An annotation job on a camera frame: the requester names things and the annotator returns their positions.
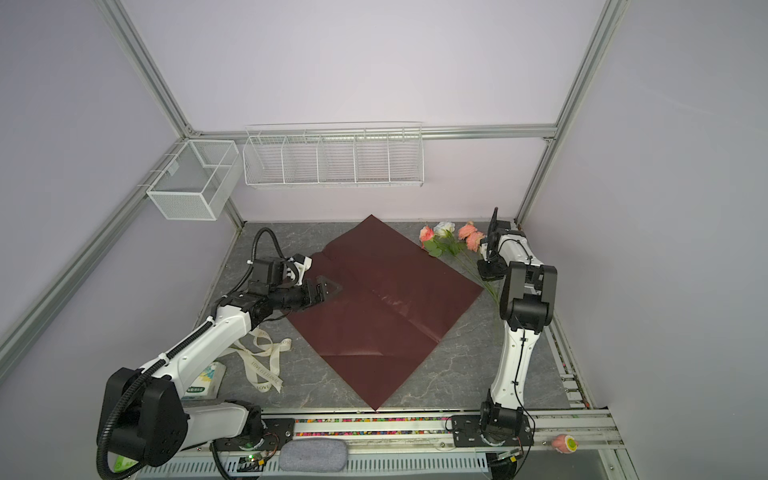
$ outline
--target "wire mesh basket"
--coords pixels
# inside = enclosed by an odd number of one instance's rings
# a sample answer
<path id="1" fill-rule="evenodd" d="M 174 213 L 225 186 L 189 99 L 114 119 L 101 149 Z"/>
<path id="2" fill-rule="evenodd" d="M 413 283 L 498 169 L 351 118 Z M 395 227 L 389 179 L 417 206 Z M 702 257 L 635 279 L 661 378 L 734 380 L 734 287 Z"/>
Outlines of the wire mesh basket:
<path id="1" fill-rule="evenodd" d="M 243 164 L 232 140 L 187 140 L 147 189 L 168 220 L 216 220 Z"/>
<path id="2" fill-rule="evenodd" d="M 246 184 L 251 187 L 424 183 L 424 150 L 418 124 L 333 130 L 276 127 L 246 129 L 249 136 L 243 146 L 243 167 Z"/>

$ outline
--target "cream ribbon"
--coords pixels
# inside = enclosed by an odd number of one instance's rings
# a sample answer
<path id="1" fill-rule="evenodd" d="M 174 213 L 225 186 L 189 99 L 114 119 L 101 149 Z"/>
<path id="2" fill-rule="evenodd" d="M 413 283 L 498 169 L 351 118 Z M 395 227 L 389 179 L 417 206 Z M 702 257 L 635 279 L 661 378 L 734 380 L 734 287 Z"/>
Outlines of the cream ribbon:
<path id="1" fill-rule="evenodd" d="M 258 327 L 248 332 L 248 335 L 253 335 L 253 344 L 261 352 L 253 353 L 245 348 L 239 340 L 235 340 L 233 345 L 225 349 L 221 355 L 229 355 L 230 353 L 240 355 L 245 365 L 246 378 L 260 392 L 269 392 L 273 386 L 280 392 L 283 388 L 283 380 L 278 376 L 280 374 L 280 352 L 290 350 L 290 339 L 284 339 L 280 343 L 272 343 L 269 333 Z M 259 344 L 259 339 L 266 339 L 268 343 Z M 269 370 L 256 359 L 258 356 L 270 358 Z M 260 377 L 264 378 L 266 382 L 259 382 Z"/>

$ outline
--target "gray marble surface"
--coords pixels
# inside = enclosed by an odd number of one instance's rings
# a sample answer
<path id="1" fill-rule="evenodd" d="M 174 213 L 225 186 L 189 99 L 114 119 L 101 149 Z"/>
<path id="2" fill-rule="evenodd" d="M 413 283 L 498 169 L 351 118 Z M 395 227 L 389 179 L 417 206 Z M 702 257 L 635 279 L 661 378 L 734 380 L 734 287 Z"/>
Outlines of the gray marble surface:
<path id="1" fill-rule="evenodd" d="M 213 298 L 224 295 L 245 273 L 253 237 L 261 227 L 274 230 L 285 255 L 304 253 L 311 256 L 355 225 L 247 223 L 216 285 Z M 418 243 L 423 223 L 398 222 L 389 223 L 389 226 Z M 484 230 L 486 225 L 478 223 L 478 228 Z M 267 235 L 262 236 L 257 256 L 268 257 L 274 254 L 271 239 Z M 471 278 L 457 259 L 441 257 L 441 260 Z M 257 391 L 245 378 L 242 359 L 237 354 L 230 354 L 219 359 L 227 366 L 219 399 L 240 399 L 270 408 L 368 408 L 287 319 L 263 323 L 262 328 L 275 343 L 285 338 L 293 342 L 289 352 L 280 354 L 283 391 Z M 502 321 L 498 318 L 497 307 L 491 296 L 484 291 L 383 407 L 477 409 L 480 402 L 485 400 L 486 392 L 495 377 L 502 351 L 502 334 Z M 528 368 L 525 405 L 530 409 L 569 407 L 557 366 L 544 336 L 536 343 Z"/>

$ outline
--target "brown wrapping paper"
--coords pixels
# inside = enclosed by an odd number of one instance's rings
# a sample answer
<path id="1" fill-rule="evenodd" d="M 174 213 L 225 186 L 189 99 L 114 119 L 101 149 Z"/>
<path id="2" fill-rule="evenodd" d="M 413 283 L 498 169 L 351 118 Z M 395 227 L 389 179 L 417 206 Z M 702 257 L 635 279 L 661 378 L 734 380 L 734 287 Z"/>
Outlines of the brown wrapping paper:
<path id="1" fill-rule="evenodd" d="M 311 276 L 323 275 L 343 291 L 289 320 L 373 409 L 482 291 L 373 215 L 312 260 Z"/>

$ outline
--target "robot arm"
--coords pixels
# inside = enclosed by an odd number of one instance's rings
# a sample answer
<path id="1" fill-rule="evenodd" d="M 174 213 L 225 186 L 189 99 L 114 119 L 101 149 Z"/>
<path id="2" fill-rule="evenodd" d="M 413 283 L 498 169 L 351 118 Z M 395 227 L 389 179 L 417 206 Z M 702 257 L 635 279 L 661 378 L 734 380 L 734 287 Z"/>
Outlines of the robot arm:
<path id="1" fill-rule="evenodd" d="M 246 291 L 233 289 L 216 303 L 205 322 L 172 349 L 139 369 L 119 369 L 107 381 L 96 459 L 102 478 L 127 478 L 144 465 L 163 465 L 180 449 L 209 440 L 241 435 L 253 443 L 261 440 L 258 407 L 225 402 L 185 409 L 180 399 L 200 372 L 275 310 L 304 310 L 341 290 L 321 276 L 317 283 L 305 279 L 312 260 L 300 254 L 283 258 L 274 234 L 269 233 L 281 257 L 252 257 L 236 287 L 250 279 Z M 116 474 L 108 467 L 107 452 L 139 463 Z"/>
<path id="2" fill-rule="evenodd" d="M 495 440 L 517 437 L 524 425 L 523 388 L 533 347 L 552 321 L 558 271 L 531 252 L 525 234 L 493 212 L 483 260 L 483 280 L 504 279 L 499 315 L 506 322 L 502 359 L 488 399 L 481 407 L 483 435 Z"/>

